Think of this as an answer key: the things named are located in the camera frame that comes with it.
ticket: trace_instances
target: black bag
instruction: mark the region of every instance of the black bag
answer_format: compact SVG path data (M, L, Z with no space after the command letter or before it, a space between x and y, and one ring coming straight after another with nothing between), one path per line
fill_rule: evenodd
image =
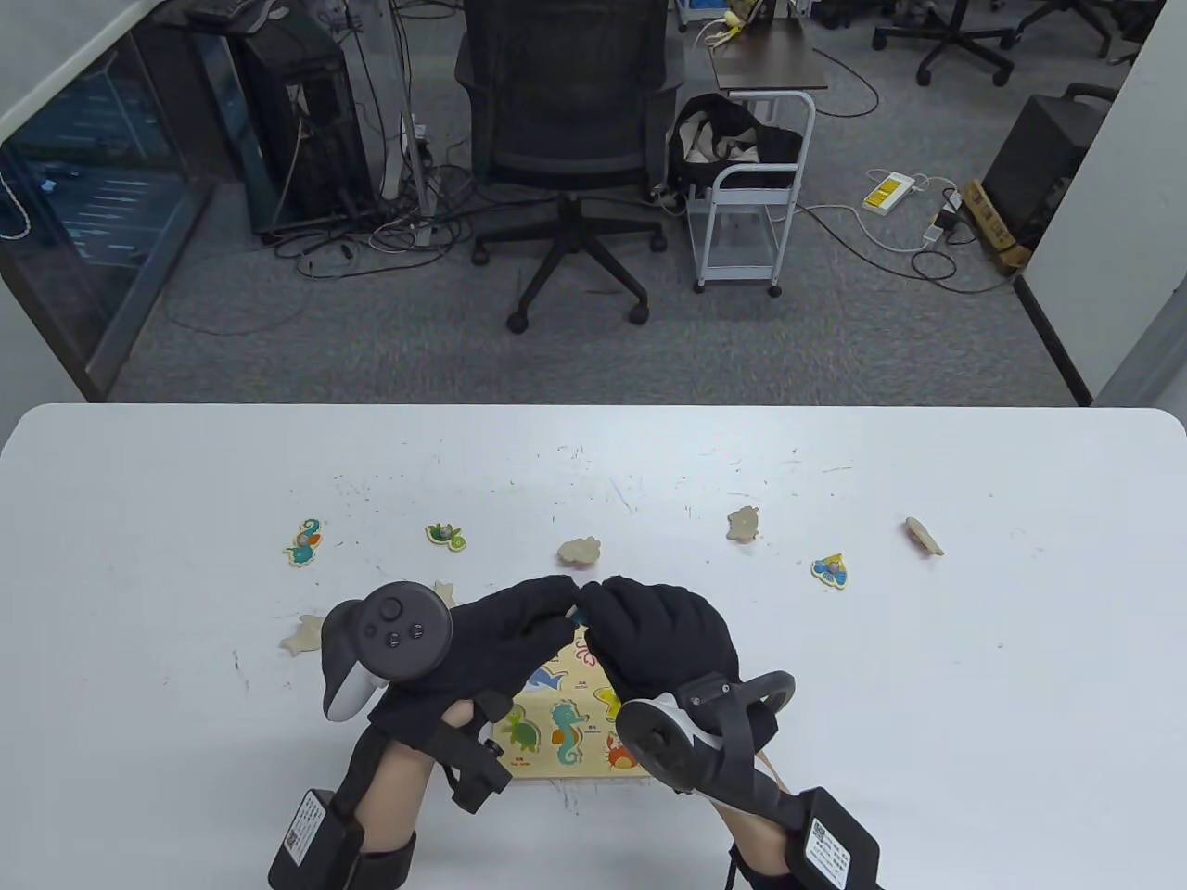
M795 131L760 123L758 119L750 114L744 106L731 102L718 93L693 96L677 115L675 125L672 128L672 139L668 141L668 186L677 193L687 191L690 185L698 190L709 189L723 170L741 163L728 158L722 159L719 155L707 163L685 160L690 146L684 144L680 127L698 114L704 115L704 125L707 125L712 131L715 148L724 140L736 140L737 136L753 131L758 163L794 164L800 157L800 146L804 144L804 139ZM792 184L794 176L794 172L738 173L725 180L725 187L786 189Z

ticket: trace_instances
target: controller button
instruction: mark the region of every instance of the controller button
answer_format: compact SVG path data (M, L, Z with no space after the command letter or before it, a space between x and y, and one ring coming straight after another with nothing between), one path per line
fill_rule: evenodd
M395 621L404 611L404 604L395 597L388 597L379 608L380 617L383 621Z

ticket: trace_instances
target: white label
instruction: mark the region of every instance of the white label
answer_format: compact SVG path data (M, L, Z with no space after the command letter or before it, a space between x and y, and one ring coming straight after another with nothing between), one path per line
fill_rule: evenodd
M852 857L819 819L812 820L812 831L808 832L808 843L804 847L804 858L817 866L837 890L845 890L845 883L849 881L849 863Z
M323 819L325 819L325 807L313 796L313 792L305 792L305 800L300 802L297 815L293 816L293 822L288 826L284 844L288 856L298 865L305 859L305 853L309 852L309 846L313 843L317 829L322 827Z

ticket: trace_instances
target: gloved hand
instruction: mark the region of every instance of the gloved hand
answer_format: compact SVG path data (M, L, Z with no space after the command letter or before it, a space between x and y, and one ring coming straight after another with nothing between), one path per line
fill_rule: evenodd
M589 624L590 651L623 701L675 692L707 674L741 682L738 654L725 619L697 593L615 576L582 587L577 606ZM779 724L761 703L747 708L747 716L757 752Z
M419 749L455 701L484 689L518 694L533 670L573 642L576 625L565 612L576 595L572 578L554 574L456 606L445 660L425 676L389 686L368 719Z

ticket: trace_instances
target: gray carpet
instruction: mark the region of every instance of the gray carpet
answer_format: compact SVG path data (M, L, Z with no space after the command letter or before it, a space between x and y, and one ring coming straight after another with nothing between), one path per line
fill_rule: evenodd
M977 19L1013 23L1030 4ZM1124 69L1094 58L1096 40L1074 15L1047 19L1013 52L1017 69L995 88L975 59L950 52L931 88L914 83L926 46L870 49L874 19L851 28L812 26L818 46L862 71L882 107L857 120L820 117L807 160L804 203L856 204L869 167L922 171L957 182L984 174L1033 93L1072 81L1117 84ZM410 23L414 102L439 154L466 135L465 95L452 80L462 19ZM691 42L692 33L687 36ZM856 112L869 95L827 65L826 110ZM687 51L686 95L711 89L699 47ZM465 160L465 146L453 152ZM881 239L919 243L937 196L912 196L871 224ZM624 211L627 208L609 208ZM867 242L856 222L821 211L878 262L906 258ZM502 214L484 225L540 214ZM772 405L1071 405L1071 396L1009 287L957 295L906 281L855 258L804 215L793 225L781 299L760 286L692 292L687 230L665 220L672 244L609 244L648 288L652 320L626 323L631 298L584 255L566 258L521 337L503 328L544 246L497 247L475 268L459 248L423 269L309 282L259 250L242 193L223 186L166 287L113 392L122 401L226 402L655 402ZM950 248L954 287L999 278L979 248ZM944 271L934 258L933 274ZM330 272L341 255L326 256ZM362 258L372 262L372 258ZM199 333L190 328L217 331ZM239 331L269 328L247 336Z

